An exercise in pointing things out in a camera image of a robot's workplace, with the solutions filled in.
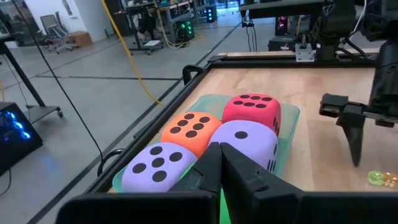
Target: gray floor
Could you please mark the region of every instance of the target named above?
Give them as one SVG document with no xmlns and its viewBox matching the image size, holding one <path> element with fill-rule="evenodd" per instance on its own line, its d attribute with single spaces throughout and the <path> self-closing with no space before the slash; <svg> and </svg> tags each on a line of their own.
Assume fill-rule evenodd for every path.
<svg viewBox="0 0 398 224">
<path fill-rule="evenodd" d="M 150 92 L 159 98 L 169 91 L 163 99 L 164 103 L 168 103 L 183 87 L 178 83 L 170 89 L 181 77 L 185 65 L 198 62 L 205 65 L 209 57 L 220 52 L 247 52 L 246 31 L 237 27 L 239 22 L 238 14 L 229 14 L 219 17 L 216 23 L 200 24 L 196 27 L 196 33 L 203 38 L 193 41 L 186 49 L 166 48 L 151 56 L 135 52 L 134 61 L 143 77 L 173 78 L 146 80 Z M 255 23 L 258 49 L 267 50 L 268 40 L 274 34 L 274 20 L 261 19 Z M 355 35 L 353 40 L 360 47 L 380 45 L 368 43 L 360 35 Z M 132 40 L 127 39 L 127 42 L 131 44 Z M 53 223 L 60 206 L 81 194 L 95 180 L 96 166 L 48 213 L 36 214 L 98 157 L 98 151 L 61 89 L 51 78 L 38 51 L 18 49 L 14 50 L 14 55 L 46 104 L 61 106 L 65 118 L 60 119 L 54 113 L 34 125 L 44 139 L 44 146 L 12 168 L 11 189 L 0 198 L 1 223 Z M 122 45 L 115 37 L 95 43 L 92 47 L 60 55 L 46 53 L 46 56 L 103 151 L 126 147 L 132 135 L 161 110 L 144 93 L 137 80 L 109 79 L 135 78 Z M 6 101 L 15 101 L 23 108 L 25 102 L 19 85 L 4 59 L 2 61 L 0 81 L 7 87 Z M 35 103 L 25 86 L 21 87 L 28 103 Z M 0 192 L 7 183 L 8 175 L 4 174 L 0 177 Z"/>
</svg>

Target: white wall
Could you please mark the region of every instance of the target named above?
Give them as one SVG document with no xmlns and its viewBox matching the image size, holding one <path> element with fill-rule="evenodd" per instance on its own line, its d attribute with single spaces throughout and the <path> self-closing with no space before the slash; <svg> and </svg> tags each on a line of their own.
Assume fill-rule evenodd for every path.
<svg viewBox="0 0 398 224">
<path fill-rule="evenodd" d="M 106 38 L 105 29 L 109 34 L 113 34 L 111 22 L 101 0 L 77 0 L 76 6 L 93 42 Z"/>
<path fill-rule="evenodd" d="M 27 7 L 30 10 L 33 18 L 36 21 L 40 30 L 43 29 L 43 23 L 40 20 L 41 16 L 46 16 L 50 14 L 55 14 L 55 12 L 60 12 L 61 21 L 63 25 L 68 29 L 69 32 L 75 31 L 87 31 L 86 26 L 80 17 L 79 12 L 76 13 L 76 18 L 70 18 L 67 10 L 65 9 L 62 0 L 25 0 Z"/>
</svg>

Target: metal stand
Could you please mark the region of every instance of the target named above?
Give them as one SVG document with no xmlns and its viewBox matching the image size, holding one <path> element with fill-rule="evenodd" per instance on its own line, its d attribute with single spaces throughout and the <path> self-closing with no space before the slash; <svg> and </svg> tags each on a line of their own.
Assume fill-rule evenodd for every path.
<svg viewBox="0 0 398 224">
<path fill-rule="evenodd" d="M 29 119 L 30 123 L 33 124 L 36 121 L 42 119 L 43 117 L 47 116 L 53 111 L 57 111 L 57 114 L 60 118 L 63 117 L 63 113 L 61 111 L 61 108 L 59 106 L 46 106 L 39 96 L 39 94 L 36 92 L 36 89 L 33 87 L 29 79 L 26 77 L 24 71 L 21 69 L 19 66 L 17 60 L 14 58 L 10 50 L 8 49 L 5 41 L 9 41 L 11 39 L 2 39 L 0 41 L 0 53 L 5 54 L 8 58 L 8 60 L 11 62 L 12 66 L 15 68 L 17 71 L 18 75 L 20 76 L 21 80 L 24 82 L 25 86 L 27 89 L 30 91 L 32 96 L 35 98 L 36 102 L 39 104 L 38 106 L 34 105 L 26 105 L 26 108 L 28 109 L 24 115 L 26 118 Z"/>
<path fill-rule="evenodd" d="M 127 13 L 127 17 L 130 21 L 131 24 L 131 29 L 132 32 L 134 34 L 134 38 L 136 39 L 135 44 L 137 44 L 137 48 L 130 48 L 130 52 L 133 51 L 146 51 L 148 55 L 151 54 L 151 52 L 157 47 L 159 46 L 160 48 L 163 48 L 163 43 L 160 42 L 159 44 L 153 46 L 153 47 L 142 47 L 141 41 L 138 37 L 138 30 L 136 29 L 135 25 L 134 25 L 134 21 L 132 19 L 133 16 L 137 15 L 137 14 L 142 14 L 144 16 L 143 19 L 147 19 L 150 15 L 148 13 L 148 8 L 152 7 L 154 5 L 153 2 L 150 3 L 146 3 L 146 4 L 140 4 L 137 6 L 131 6 L 131 7 L 127 7 L 125 12 L 122 13 L 117 13 L 117 14 L 124 14 Z M 150 37 L 152 40 L 155 40 L 155 35 L 154 35 L 154 27 L 152 26 L 152 24 L 150 22 L 146 22 L 146 26 L 148 27 L 148 32 L 150 34 Z"/>
</svg>

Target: metal frame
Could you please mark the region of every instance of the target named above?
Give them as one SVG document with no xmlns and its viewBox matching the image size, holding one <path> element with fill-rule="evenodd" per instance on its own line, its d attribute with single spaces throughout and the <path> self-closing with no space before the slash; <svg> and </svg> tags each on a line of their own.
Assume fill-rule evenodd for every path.
<svg viewBox="0 0 398 224">
<path fill-rule="evenodd" d="M 47 106 L 44 101 L 41 99 L 40 95 L 37 93 L 36 89 L 33 87 L 29 79 L 26 77 L 25 72 L 19 66 L 17 60 L 12 55 L 11 51 L 8 49 L 6 42 L 13 41 L 14 38 L 9 35 L 0 38 L 0 52 L 5 54 L 11 65 L 15 68 L 21 80 L 24 82 L 26 88 L 30 91 L 32 96 L 37 102 L 36 105 L 26 105 L 27 111 L 24 112 L 24 115 L 27 119 L 29 119 L 31 124 L 34 124 L 36 121 L 42 119 L 53 111 L 57 111 L 59 117 L 63 117 L 63 113 L 59 106 Z"/>
<path fill-rule="evenodd" d="M 112 186 L 113 177 L 140 153 L 170 119 L 190 93 L 214 68 L 373 68 L 374 60 L 351 60 L 340 56 L 341 60 L 332 62 L 296 62 L 294 56 L 214 56 L 202 68 L 187 65 L 182 71 L 185 87 L 176 97 L 149 123 L 117 157 L 112 164 L 95 180 L 85 192 L 107 192 Z"/>
</svg>

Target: wooden surface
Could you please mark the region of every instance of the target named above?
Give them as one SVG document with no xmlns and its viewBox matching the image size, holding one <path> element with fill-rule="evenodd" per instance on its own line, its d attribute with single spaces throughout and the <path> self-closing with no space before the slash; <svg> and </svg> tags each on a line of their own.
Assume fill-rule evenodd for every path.
<svg viewBox="0 0 398 224">
<path fill-rule="evenodd" d="M 367 103 L 373 75 L 372 68 L 212 69 L 173 117 L 210 93 L 272 95 L 301 110 L 284 171 L 285 181 L 303 190 L 388 191 L 392 189 L 369 185 L 367 175 L 370 170 L 398 174 L 398 130 L 375 126 L 373 120 L 367 119 L 362 160 L 355 168 L 343 130 L 335 125 L 336 119 L 318 114 L 325 93 L 348 95 L 351 101 Z"/>
</svg>

